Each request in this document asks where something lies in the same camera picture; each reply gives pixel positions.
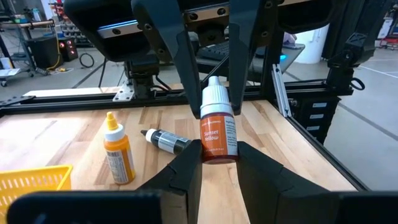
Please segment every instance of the bottle label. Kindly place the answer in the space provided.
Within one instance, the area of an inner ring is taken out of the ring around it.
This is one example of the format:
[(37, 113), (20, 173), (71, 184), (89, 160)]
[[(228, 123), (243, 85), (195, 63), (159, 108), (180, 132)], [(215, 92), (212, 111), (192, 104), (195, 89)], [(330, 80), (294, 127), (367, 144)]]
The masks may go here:
[(108, 155), (108, 162), (112, 171), (114, 181), (118, 184), (126, 183), (128, 181), (128, 177), (126, 166), (124, 165), (123, 161), (122, 150), (106, 151), (106, 154)]
[(161, 135), (159, 138), (159, 142), (157, 143), (158, 147), (170, 153), (174, 153), (174, 145), (177, 142), (177, 140), (183, 142), (189, 141), (189, 139), (187, 138), (176, 136), (175, 134), (168, 133), (166, 131), (159, 131), (159, 133)]
[(212, 116), (202, 119), (200, 132), (205, 157), (238, 155), (234, 118)]
[(134, 170), (134, 161), (132, 160), (132, 154), (131, 154), (131, 150), (130, 150), (130, 144), (127, 147), (127, 157), (129, 158), (129, 164), (130, 164), (130, 169)]

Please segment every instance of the yellow bottle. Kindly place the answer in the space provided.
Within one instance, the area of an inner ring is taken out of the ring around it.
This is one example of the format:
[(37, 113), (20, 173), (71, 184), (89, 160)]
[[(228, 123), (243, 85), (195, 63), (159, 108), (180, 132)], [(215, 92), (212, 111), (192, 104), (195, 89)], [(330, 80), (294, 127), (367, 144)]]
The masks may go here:
[(104, 146), (113, 179), (116, 184), (128, 184), (136, 176), (129, 138), (124, 133), (123, 125), (118, 124), (112, 112), (106, 114), (106, 123), (108, 128), (105, 132)]

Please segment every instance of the screw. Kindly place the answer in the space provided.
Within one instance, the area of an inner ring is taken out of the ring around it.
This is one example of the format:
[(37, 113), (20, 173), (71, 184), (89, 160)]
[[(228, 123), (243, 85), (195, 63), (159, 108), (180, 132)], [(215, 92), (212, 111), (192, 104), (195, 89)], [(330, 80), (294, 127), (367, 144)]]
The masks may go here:
[(116, 34), (116, 35), (119, 35), (119, 34), (121, 34), (122, 32), (120, 32), (119, 29), (113, 29), (113, 30), (112, 30), (112, 33), (113, 33), (113, 34)]
[(219, 16), (222, 16), (222, 15), (224, 15), (225, 13), (226, 13), (226, 11), (225, 11), (224, 8), (220, 8), (220, 9), (217, 10), (217, 14), (218, 14)]
[(189, 15), (189, 18), (191, 20), (197, 20), (198, 19), (198, 15), (196, 13), (192, 13), (192, 14)]
[(150, 24), (145, 24), (144, 27), (145, 30), (152, 30), (152, 26)]
[(215, 35), (210, 35), (210, 36), (207, 37), (207, 39), (209, 41), (214, 41), (216, 39), (216, 36)]
[(270, 7), (272, 7), (272, 1), (267, 1), (266, 5), (265, 5), (265, 8), (269, 9)]

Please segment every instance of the dropper bottle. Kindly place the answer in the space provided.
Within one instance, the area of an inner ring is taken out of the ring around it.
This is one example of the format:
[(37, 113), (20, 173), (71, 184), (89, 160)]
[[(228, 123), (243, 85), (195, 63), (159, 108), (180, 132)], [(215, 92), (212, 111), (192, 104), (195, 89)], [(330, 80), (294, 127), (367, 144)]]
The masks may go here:
[(227, 164), (238, 160), (238, 143), (228, 92), (218, 77), (210, 77), (202, 91), (200, 135), (203, 162)]
[(136, 176), (130, 142), (124, 133), (124, 127), (118, 124), (112, 112), (106, 114), (107, 130), (105, 131), (104, 147), (109, 166), (116, 184), (124, 185), (132, 182)]
[(141, 133), (145, 136), (147, 142), (151, 142), (159, 149), (175, 155), (179, 155), (191, 144), (191, 140), (161, 129), (156, 130), (151, 128), (149, 130), (142, 130)]

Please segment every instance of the white nozzle cap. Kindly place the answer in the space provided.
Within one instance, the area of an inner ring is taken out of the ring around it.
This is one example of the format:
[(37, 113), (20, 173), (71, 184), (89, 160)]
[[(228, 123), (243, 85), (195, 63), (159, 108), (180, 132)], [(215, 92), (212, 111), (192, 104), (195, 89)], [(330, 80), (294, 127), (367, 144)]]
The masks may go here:
[(147, 140), (147, 142), (151, 142), (150, 139), (155, 131), (157, 131), (157, 130), (153, 129), (153, 128), (151, 128), (150, 130), (147, 131), (147, 134), (145, 135), (145, 139)]
[(218, 77), (213, 76), (209, 78), (209, 85), (202, 91), (200, 117), (217, 112), (233, 114), (229, 103), (228, 91), (220, 83)]
[(222, 85), (222, 84), (220, 83), (220, 79), (218, 77), (210, 77), (208, 86), (212, 85)]

